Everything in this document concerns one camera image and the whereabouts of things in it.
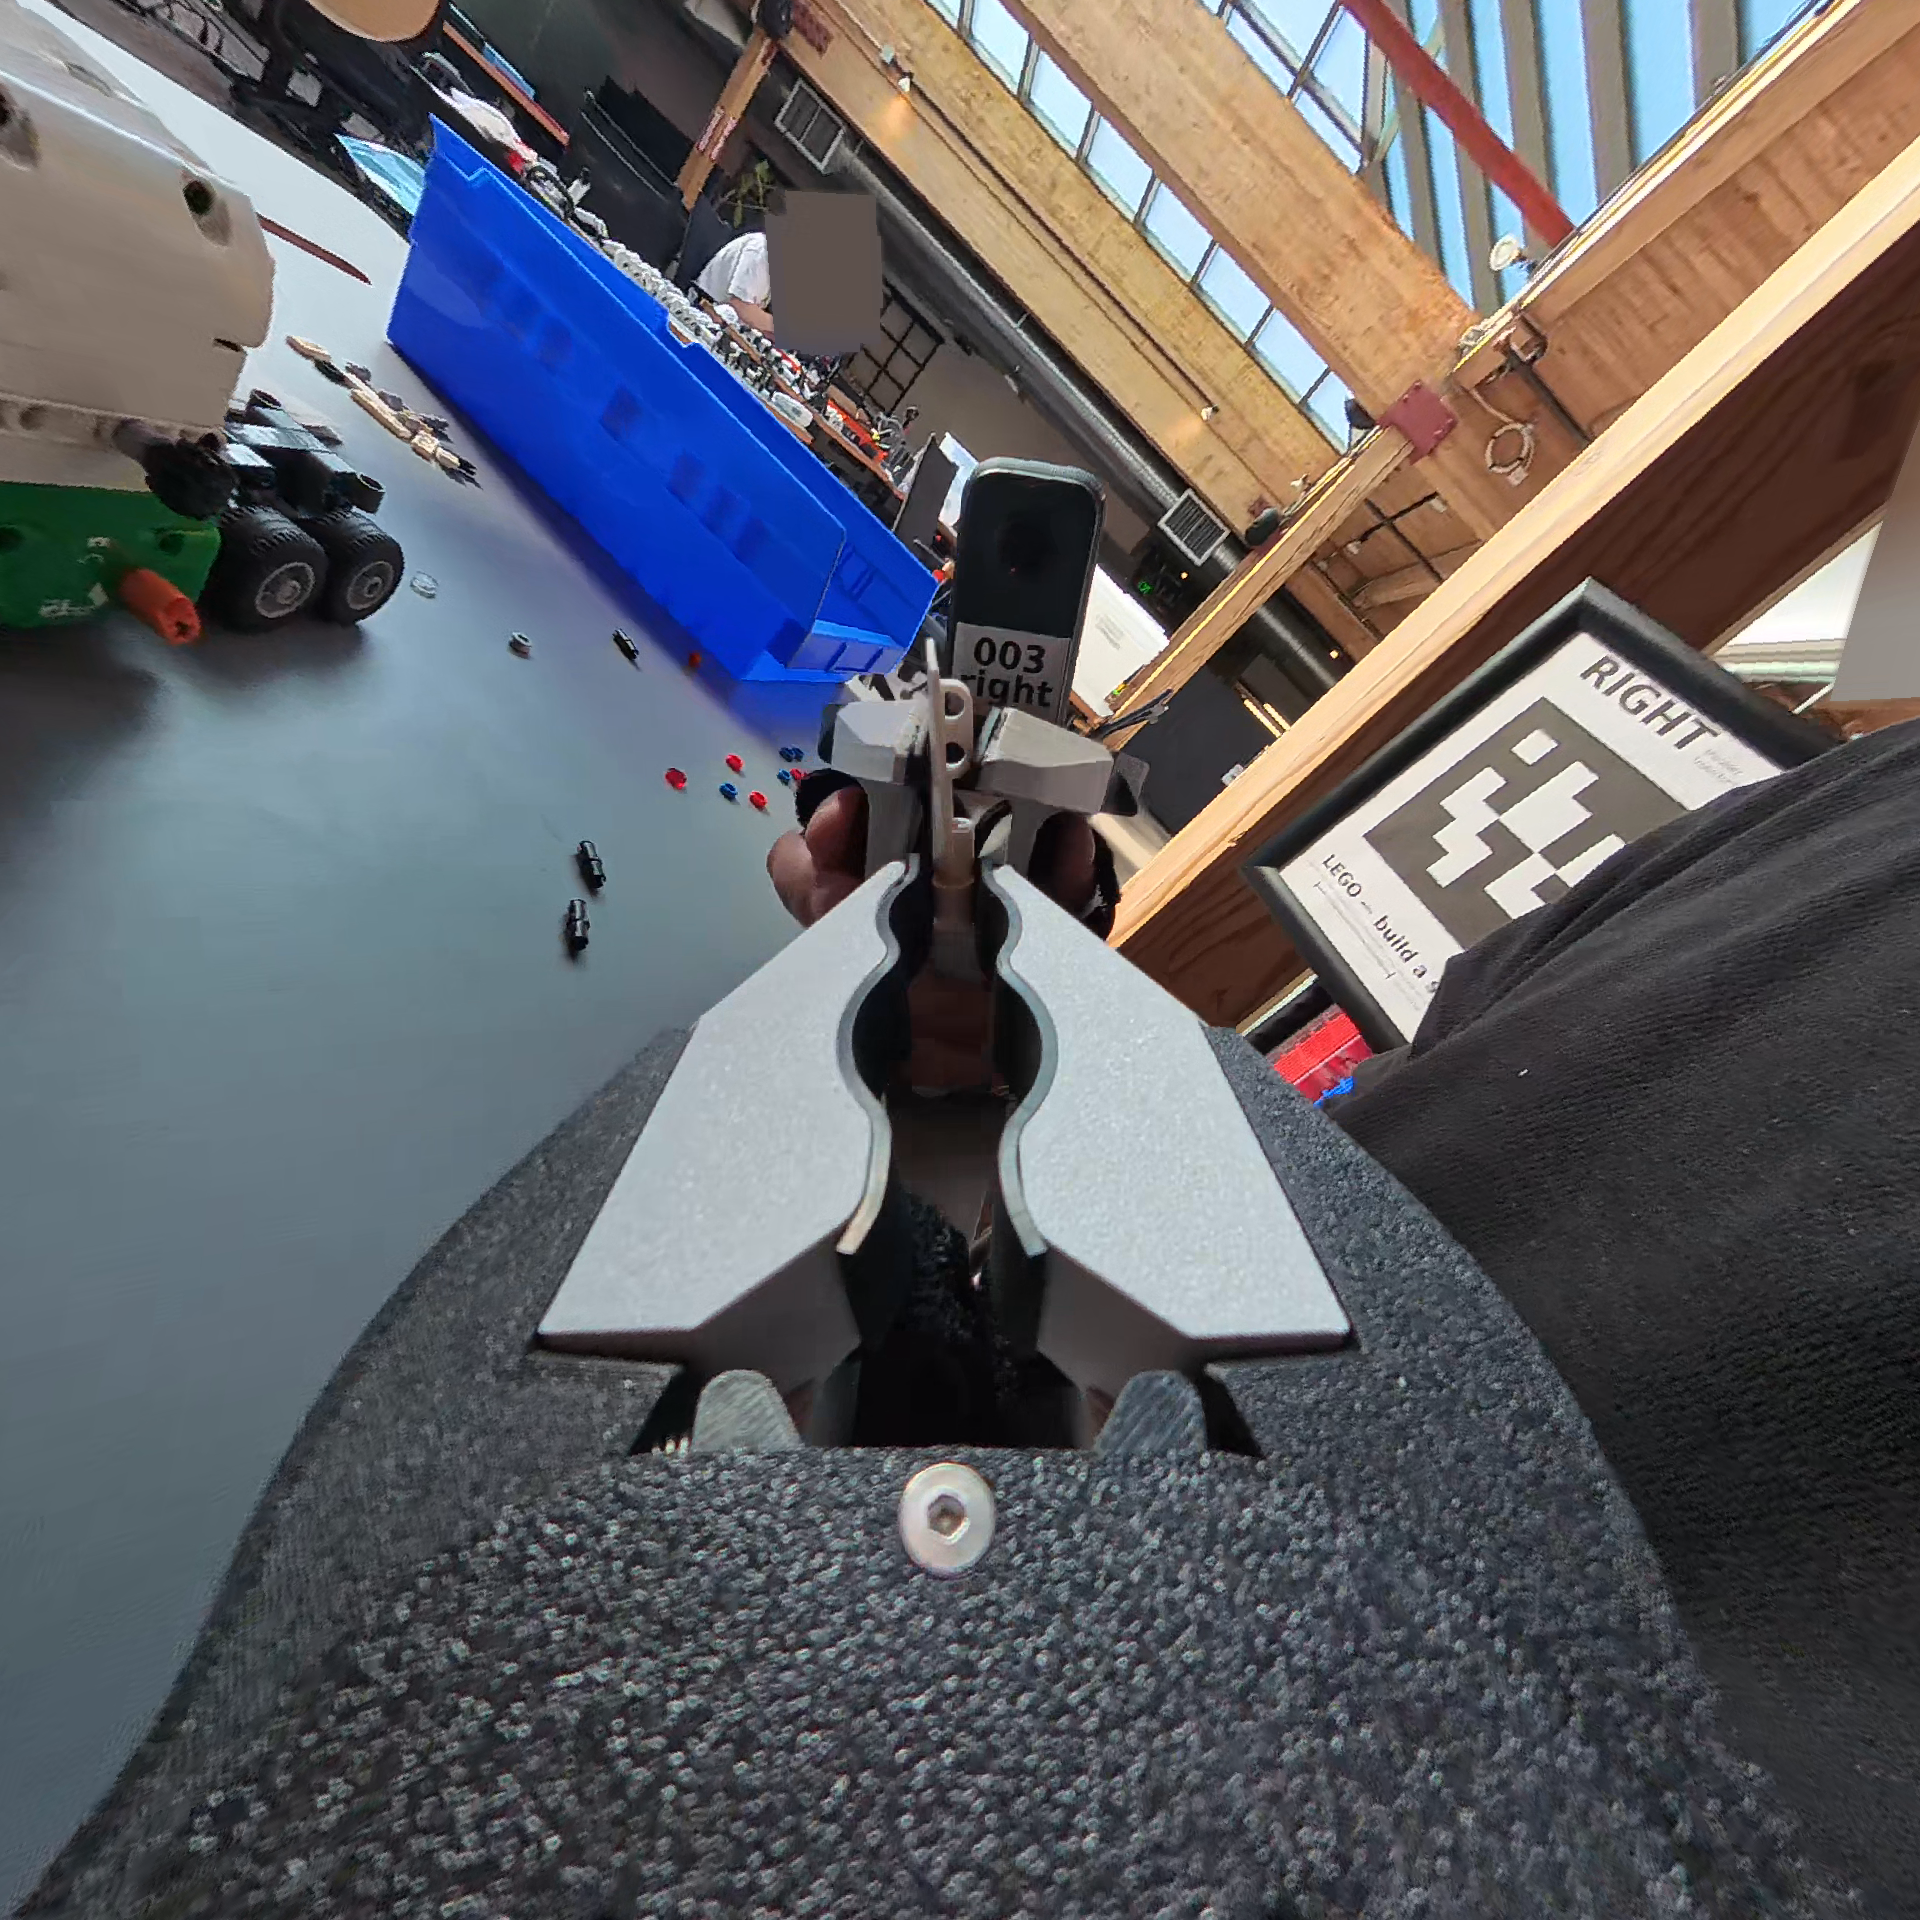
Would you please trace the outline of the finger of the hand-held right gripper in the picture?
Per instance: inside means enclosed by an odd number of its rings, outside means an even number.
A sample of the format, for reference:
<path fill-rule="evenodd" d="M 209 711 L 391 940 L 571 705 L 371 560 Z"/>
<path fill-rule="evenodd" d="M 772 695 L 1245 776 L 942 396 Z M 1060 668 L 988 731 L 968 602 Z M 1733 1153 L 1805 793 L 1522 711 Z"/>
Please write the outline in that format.
<path fill-rule="evenodd" d="M 1026 873 L 1057 815 L 1091 821 L 1118 799 L 1118 758 L 1101 742 L 997 709 L 975 746 L 975 846 L 982 865 Z"/>
<path fill-rule="evenodd" d="M 828 711 L 828 765 L 865 797 L 859 873 L 913 862 L 926 836 L 926 697 L 852 699 Z"/>

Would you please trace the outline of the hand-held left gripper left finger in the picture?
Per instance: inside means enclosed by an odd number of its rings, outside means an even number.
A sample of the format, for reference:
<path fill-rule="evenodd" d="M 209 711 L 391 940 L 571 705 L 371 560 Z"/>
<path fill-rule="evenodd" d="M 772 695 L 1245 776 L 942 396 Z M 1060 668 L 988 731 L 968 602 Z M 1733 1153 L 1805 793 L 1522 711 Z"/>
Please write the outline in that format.
<path fill-rule="evenodd" d="M 704 1013 L 537 1325 L 566 1358 L 762 1377 L 853 1442 L 913 1255 L 884 1090 L 918 862 L 888 862 Z"/>

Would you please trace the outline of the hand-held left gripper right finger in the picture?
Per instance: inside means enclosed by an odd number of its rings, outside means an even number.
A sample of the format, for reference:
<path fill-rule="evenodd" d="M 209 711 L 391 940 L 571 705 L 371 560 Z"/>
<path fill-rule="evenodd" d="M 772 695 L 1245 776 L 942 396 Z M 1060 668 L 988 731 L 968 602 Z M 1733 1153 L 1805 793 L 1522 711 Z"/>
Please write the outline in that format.
<path fill-rule="evenodd" d="M 1333 1353 L 1334 1284 L 1205 1023 L 1027 879 L 1004 922 L 997 1044 L 1014 1099 L 987 1263 L 1001 1333 L 1072 1385 Z"/>

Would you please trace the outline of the white lego piece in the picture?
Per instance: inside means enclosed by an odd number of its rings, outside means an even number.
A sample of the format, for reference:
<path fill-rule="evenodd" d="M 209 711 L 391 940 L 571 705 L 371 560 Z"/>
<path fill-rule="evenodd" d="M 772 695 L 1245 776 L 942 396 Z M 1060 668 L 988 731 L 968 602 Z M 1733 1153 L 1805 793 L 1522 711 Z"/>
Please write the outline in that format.
<path fill-rule="evenodd" d="M 973 689 L 940 671 L 938 641 L 932 635 L 924 636 L 924 659 L 929 846 L 933 865 L 947 869 L 962 842 L 956 782 L 973 765 Z"/>

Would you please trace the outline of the small pale lego connector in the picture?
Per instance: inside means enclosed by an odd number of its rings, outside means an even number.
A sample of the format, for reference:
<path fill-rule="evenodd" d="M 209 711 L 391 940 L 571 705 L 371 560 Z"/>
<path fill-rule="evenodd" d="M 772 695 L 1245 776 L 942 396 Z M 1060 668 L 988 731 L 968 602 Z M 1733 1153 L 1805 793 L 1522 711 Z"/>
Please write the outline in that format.
<path fill-rule="evenodd" d="M 936 978 L 976 986 L 984 971 L 975 926 L 975 836 L 973 821 L 956 815 L 932 844 L 932 934 L 929 965 Z"/>

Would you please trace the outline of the pile of small tan lego pieces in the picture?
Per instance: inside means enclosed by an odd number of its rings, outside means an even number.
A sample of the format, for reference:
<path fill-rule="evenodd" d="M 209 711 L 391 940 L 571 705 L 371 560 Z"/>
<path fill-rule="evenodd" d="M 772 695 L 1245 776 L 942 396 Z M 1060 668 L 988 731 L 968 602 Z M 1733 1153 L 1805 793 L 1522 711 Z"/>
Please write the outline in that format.
<path fill-rule="evenodd" d="M 403 442 L 420 463 L 437 468 L 461 486 L 478 486 L 478 468 L 454 448 L 453 427 L 443 417 L 423 414 L 403 396 L 386 391 L 372 382 L 372 375 L 357 366 L 334 359 L 322 344 L 307 342 L 299 333 L 285 333 L 284 344 L 307 360 L 368 419 L 384 434 Z"/>

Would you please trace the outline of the white green lego truck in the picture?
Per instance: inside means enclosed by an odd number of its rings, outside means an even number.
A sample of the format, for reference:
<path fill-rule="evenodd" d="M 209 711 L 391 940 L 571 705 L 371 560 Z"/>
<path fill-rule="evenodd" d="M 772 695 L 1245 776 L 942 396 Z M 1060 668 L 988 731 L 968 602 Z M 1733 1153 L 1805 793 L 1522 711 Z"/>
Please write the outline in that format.
<path fill-rule="evenodd" d="M 49 20 L 2 31 L 2 620 L 355 626 L 403 580 L 384 492 L 264 391 L 273 260 L 218 179 Z"/>

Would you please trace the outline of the person's right hand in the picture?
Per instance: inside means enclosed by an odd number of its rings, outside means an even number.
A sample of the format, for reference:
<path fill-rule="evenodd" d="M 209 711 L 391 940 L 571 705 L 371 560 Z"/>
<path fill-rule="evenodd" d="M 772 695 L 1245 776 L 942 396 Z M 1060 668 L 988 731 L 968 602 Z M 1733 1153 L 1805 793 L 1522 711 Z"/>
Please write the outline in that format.
<path fill-rule="evenodd" d="M 797 783 L 797 827 L 770 849 L 770 879 L 785 915 L 811 926 L 865 879 L 868 799 L 855 782 L 814 770 Z M 1040 891 L 1111 936 L 1121 885 L 1115 853 L 1079 815 L 1053 815 L 1036 842 L 1027 875 Z"/>

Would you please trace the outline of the background workbench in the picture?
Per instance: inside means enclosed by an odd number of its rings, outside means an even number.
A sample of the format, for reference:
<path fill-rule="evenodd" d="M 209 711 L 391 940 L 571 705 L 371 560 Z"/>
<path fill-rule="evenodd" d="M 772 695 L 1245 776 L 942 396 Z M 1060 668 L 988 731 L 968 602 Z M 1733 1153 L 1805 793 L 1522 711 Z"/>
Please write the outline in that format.
<path fill-rule="evenodd" d="M 574 238 L 603 260 L 618 289 L 633 290 L 643 317 L 657 317 L 664 337 L 704 350 L 733 385 L 780 419 L 855 498 L 884 523 L 897 523 L 913 486 L 922 448 L 910 442 L 918 410 L 888 414 L 852 390 L 849 359 L 808 359 L 753 329 L 728 325 L 696 290 L 707 261 L 753 225 L 733 227 L 707 198 L 685 208 L 678 192 L 657 190 L 622 163 L 610 181 L 616 192 L 610 225 L 591 206 L 591 171 L 564 179 L 543 158 L 508 156 L 508 179 Z"/>

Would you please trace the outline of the red plastic crate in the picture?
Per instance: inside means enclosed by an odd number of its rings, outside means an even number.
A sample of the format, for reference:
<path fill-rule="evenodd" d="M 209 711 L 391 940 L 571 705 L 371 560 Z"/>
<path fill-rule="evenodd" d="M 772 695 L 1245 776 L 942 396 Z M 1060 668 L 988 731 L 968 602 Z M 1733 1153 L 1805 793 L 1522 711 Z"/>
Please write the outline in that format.
<path fill-rule="evenodd" d="M 1351 1090 L 1357 1070 L 1374 1054 L 1357 1021 L 1334 1007 L 1289 1036 L 1269 1064 L 1304 1101 L 1319 1106 Z"/>

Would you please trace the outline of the scattered small red blue studs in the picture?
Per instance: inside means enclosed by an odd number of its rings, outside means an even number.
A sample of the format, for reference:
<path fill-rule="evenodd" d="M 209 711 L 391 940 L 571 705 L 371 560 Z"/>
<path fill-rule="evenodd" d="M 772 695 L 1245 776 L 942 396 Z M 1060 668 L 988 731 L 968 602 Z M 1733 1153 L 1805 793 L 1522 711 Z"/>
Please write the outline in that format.
<path fill-rule="evenodd" d="M 728 805 L 772 813 L 777 797 L 793 799 L 808 771 L 808 755 L 796 742 L 777 742 L 750 753 L 716 753 L 699 770 L 668 765 L 663 783 L 673 793 L 712 792 Z"/>

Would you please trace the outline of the blue plastic bin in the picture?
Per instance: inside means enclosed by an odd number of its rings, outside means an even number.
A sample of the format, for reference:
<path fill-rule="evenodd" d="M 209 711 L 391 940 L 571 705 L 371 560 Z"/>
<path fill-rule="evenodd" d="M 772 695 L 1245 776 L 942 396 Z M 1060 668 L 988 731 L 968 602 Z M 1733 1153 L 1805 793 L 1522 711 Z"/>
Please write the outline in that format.
<path fill-rule="evenodd" d="M 386 337 L 730 678 L 828 685 L 918 650 L 932 570 L 657 300 L 444 124 Z"/>

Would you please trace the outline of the red ceiling pipe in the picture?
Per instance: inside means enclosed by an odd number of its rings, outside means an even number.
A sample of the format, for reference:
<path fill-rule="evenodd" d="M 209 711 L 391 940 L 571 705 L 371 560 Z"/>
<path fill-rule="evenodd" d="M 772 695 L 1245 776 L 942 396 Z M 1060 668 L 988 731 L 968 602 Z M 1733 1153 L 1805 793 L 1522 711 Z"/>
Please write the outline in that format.
<path fill-rule="evenodd" d="M 1483 119 L 1452 74 L 1427 54 L 1391 6 L 1341 2 L 1341 9 L 1357 20 L 1393 78 L 1406 82 L 1412 98 L 1452 130 L 1458 152 L 1471 158 L 1487 185 L 1517 208 L 1529 238 L 1548 249 L 1571 238 L 1574 223 L 1553 192 Z"/>

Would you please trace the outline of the black framed printed tag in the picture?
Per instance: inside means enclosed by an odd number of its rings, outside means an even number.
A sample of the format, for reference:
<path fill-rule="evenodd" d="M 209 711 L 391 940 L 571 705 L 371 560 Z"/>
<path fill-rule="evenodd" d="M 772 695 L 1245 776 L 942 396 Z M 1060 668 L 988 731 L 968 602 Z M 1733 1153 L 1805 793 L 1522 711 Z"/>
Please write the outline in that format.
<path fill-rule="evenodd" d="M 1248 887 L 1374 1049 L 1447 965 L 1832 737 L 1597 583 L 1280 829 Z"/>

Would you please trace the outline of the red tape strip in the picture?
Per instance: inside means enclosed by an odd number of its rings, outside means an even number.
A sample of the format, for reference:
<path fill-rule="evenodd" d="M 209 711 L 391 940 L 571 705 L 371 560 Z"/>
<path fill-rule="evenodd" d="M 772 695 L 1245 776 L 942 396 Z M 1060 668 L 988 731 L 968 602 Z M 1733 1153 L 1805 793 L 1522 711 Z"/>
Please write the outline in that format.
<path fill-rule="evenodd" d="M 349 277 L 355 283 L 372 286 L 372 278 L 365 268 L 355 267 L 349 256 L 327 249 L 322 243 L 305 238 L 299 231 L 273 221 L 264 210 L 256 214 L 256 223 L 268 238 L 280 240 L 285 248 L 299 249 L 303 254 L 322 261 L 323 267 Z"/>

